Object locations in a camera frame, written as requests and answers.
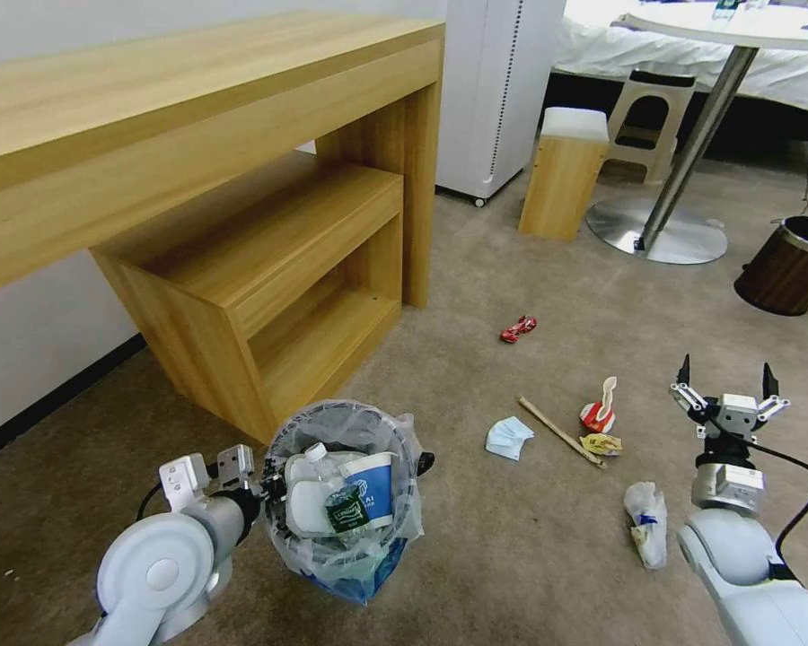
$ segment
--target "small bottle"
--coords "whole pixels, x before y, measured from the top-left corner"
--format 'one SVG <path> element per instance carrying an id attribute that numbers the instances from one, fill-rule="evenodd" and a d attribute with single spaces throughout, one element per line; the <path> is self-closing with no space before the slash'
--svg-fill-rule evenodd
<path id="1" fill-rule="evenodd" d="M 338 538 L 348 549 L 352 548 L 362 535 L 370 531 L 364 527 L 370 519 L 359 497 L 359 486 L 347 483 L 338 464 L 327 454 L 323 442 L 311 445 L 304 455 L 314 467 L 317 479 L 332 485 L 332 493 L 324 503 L 326 514 Z"/>
<path id="2" fill-rule="evenodd" d="M 341 469 L 338 468 L 336 461 L 329 456 L 323 442 L 312 444 L 305 450 L 304 456 L 314 467 L 318 480 L 332 485 L 333 491 L 338 491 L 344 487 L 345 482 L 344 477 L 341 475 Z"/>
<path id="3" fill-rule="evenodd" d="M 716 9 L 712 12 L 713 20 L 730 20 L 736 9 L 739 7 L 739 0 L 718 0 Z"/>

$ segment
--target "wooden stick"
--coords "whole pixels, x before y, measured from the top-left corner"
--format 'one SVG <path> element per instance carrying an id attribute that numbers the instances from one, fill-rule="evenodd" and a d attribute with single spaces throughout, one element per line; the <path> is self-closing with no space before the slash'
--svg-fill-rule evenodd
<path id="1" fill-rule="evenodd" d="M 566 433 L 564 433 L 563 431 L 561 431 L 561 430 L 560 430 L 560 428 L 559 428 L 559 427 L 558 427 L 556 424 L 554 424 L 553 422 L 551 422 L 551 421 L 550 421 L 550 420 L 549 420 L 549 419 L 548 419 L 548 418 L 545 416 L 545 414 L 544 414 L 544 413 L 542 413 L 542 412 L 541 412 L 541 411 L 540 411 L 538 408 L 536 408 L 536 406 L 534 406 L 533 404 L 531 404 L 531 403 L 530 403 L 530 402 L 527 400 L 527 398 L 526 398 L 526 397 L 524 397 L 523 395 L 519 395 L 519 396 L 518 396 L 518 404 L 520 404 L 521 406 L 523 406 L 524 408 L 526 408 L 528 411 L 530 411 L 530 412 L 531 412 L 531 413 L 532 413 L 532 414 L 533 414 L 533 415 L 536 417 L 536 419 L 538 419 L 538 420 L 539 420 L 540 422 L 542 422 L 542 423 L 543 423 L 545 426 L 547 426 L 548 428 L 550 428 L 550 430 L 551 430 L 551 431 L 553 431 L 553 432 L 554 432 L 554 434 L 555 434 L 555 435 L 557 435 L 557 436 L 559 437 L 559 439 L 560 439 L 560 440 L 562 440 L 563 442 L 565 442 L 566 444 L 568 444 L 568 445 L 569 445 L 569 446 L 570 446 L 572 449 L 574 449 L 574 450 L 576 450 L 578 453 L 580 453 L 580 454 L 581 454 L 581 455 L 582 455 L 582 456 L 583 456 L 585 459 L 587 459 L 588 461 L 592 462 L 592 463 L 593 463 L 595 466 L 597 466 L 597 467 L 598 467 L 598 468 L 600 468 L 600 469 L 604 469 L 604 468 L 607 468 L 607 467 L 608 467 L 608 466 L 607 466 L 607 465 L 606 465 L 606 464 L 605 464 L 605 463 L 602 461 L 602 459 L 601 459 L 601 458 L 599 458 L 598 456 L 595 456 L 595 455 L 593 455 L 592 453 L 590 453 L 590 451 L 588 451 L 587 449 L 585 449 L 584 447 L 582 447 L 580 444 L 578 444 L 576 441 L 574 441 L 574 440 L 573 440 L 571 437 L 569 437 L 569 436 L 568 436 Z"/>

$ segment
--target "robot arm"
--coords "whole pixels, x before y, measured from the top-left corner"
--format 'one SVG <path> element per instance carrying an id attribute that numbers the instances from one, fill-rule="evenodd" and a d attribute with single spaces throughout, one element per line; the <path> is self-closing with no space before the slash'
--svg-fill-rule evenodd
<path id="1" fill-rule="evenodd" d="M 757 520 L 702 510 L 678 538 L 733 646 L 808 646 L 808 589 L 795 579 L 770 578 L 771 565 L 784 562 Z"/>
<path id="2" fill-rule="evenodd" d="M 689 372 L 686 355 L 671 395 L 697 425 L 705 448 L 691 488 L 701 511 L 679 531 L 682 553 L 715 601 L 734 646 L 808 646 L 808 589 L 754 519 L 765 478 L 748 453 L 757 443 L 751 433 L 790 402 L 778 395 L 768 364 L 759 404 L 741 395 L 702 397 L 690 387 Z"/>
<path id="3" fill-rule="evenodd" d="M 220 488 L 207 495 L 199 453 L 159 468 L 171 512 L 139 520 L 110 546 L 97 580 L 102 619 L 69 646 L 167 642 L 204 615 L 230 580 L 231 553 L 261 503 L 284 491 L 279 476 L 263 485 L 252 479 L 253 456 L 242 444 L 219 453 L 211 470 Z"/>

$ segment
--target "white bottle cap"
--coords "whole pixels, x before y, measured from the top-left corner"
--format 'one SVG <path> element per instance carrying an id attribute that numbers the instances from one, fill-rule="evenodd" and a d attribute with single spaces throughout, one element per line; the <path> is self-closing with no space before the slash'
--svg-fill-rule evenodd
<path id="1" fill-rule="evenodd" d="M 323 445 L 323 442 L 313 444 L 306 449 L 305 457 L 308 458 L 308 461 L 312 463 L 317 462 L 319 459 L 326 458 L 326 447 Z"/>

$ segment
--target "beige carpet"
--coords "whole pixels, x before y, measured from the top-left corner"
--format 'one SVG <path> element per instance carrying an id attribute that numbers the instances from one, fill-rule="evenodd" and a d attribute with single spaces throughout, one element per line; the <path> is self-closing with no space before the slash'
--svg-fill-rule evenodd
<path id="1" fill-rule="evenodd" d="M 771 362 L 794 407 L 761 439 L 808 460 L 808 315 L 755 310 L 733 279 L 800 208 L 801 161 L 781 169 L 704 162 L 683 204 L 724 221 L 720 261 L 681 267 L 625 256 L 584 227 L 572 244 L 515 230 L 528 177 L 485 208 L 436 198 L 431 303 L 398 327 L 342 395 L 416 416 L 437 455 L 421 482 L 426 535 L 367 608 L 287 571 L 256 531 L 229 589 L 173 643 L 725 644 L 674 532 L 692 507 L 700 445 L 667 394 L 686 352 L 702 392 L 759 394 Z M 595 198 L 639 193 L 605 178 Z M 497 340 L 521 314 L 539 327 Z M 615 433 L 626 455 L 601 472 L 528 416 L 525 394 L 575 429 L 580 407 L 616 374 Z M 536 432 L 520 463 L 485 452 L 490 425 L 519 415 Z M 164 461 L 245 438 L 174 394 L 147 351 L 0 452 L 0 646 L 61 644 L 97 616 L 95 573 Z M 808 476 L 773 458 L 763 520 L 778 531 Z M 628 537 L 622 494 L 654 479 L 670 514 L 670 561 L 648 572 Z M 786 553 L 808 584 L 808 520 Z"/>

